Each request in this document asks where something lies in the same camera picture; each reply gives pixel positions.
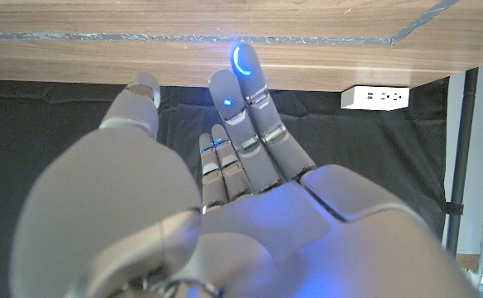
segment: black backdrop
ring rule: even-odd
[[[340,109],[340,95],[273,91],[286,127],[317,165],[339,164],[384,186],[439,237],[445,201],[448,79],[411,90],[408,108]],[[120,85],[0,81],[0,297],[17,217],[31,184],[72,143],[99,125]],[[200,181],[198,138],[220,123],[206,89],[162,90],[158,141]]]

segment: wooden surface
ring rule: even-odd
[[[393,36],[438,0],[0,0],[0,32]]]
[[[0,1],[0,32],[391,37],[435,4]],[[483,0],[461,0],[396,46],[254,47],[272,89],[414,87],[483,65]],[[206,86],[214,70],[228,67],[232,48],[222,42],[0,40],[0,79],[125,84],[137,71],[149,70],[162,85]]]

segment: robot finger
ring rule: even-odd
[[[280,185],[280,175],[256,135],[234,73],[216,71],[208,88],[252,189],[259,194]]]
[[[212,137],[216,153],[218,154],[219,165],[222,169],[223,180],[227,187],[229,201],[232,202],[252,195],[247,175],[237,158],[231,140],[228,139],[225,128],[219,124],[214,125],[212,127]]]
[[[216,155],[212,137],[204,133],[199,137],[201,168],[203,169],[203,214],[219,208],[228,202],[227,190]]]
[[[237,45],[231,64],[258,135],[285,179],[298,180],[315,163],[282,123],[255,50],[248,44]]]

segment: white wall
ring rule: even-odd
[[[446,199],[451,201],[458,128],[465,73],[453,75],[449,80],[447,96]],[[461,217],[457,253],[478,254],[481,248],[483,220],[483,66],[479,68],[475,110],[471,128],[466,184],[464,188],[464,214]],[[444,244],[447,232],[444,229]]]

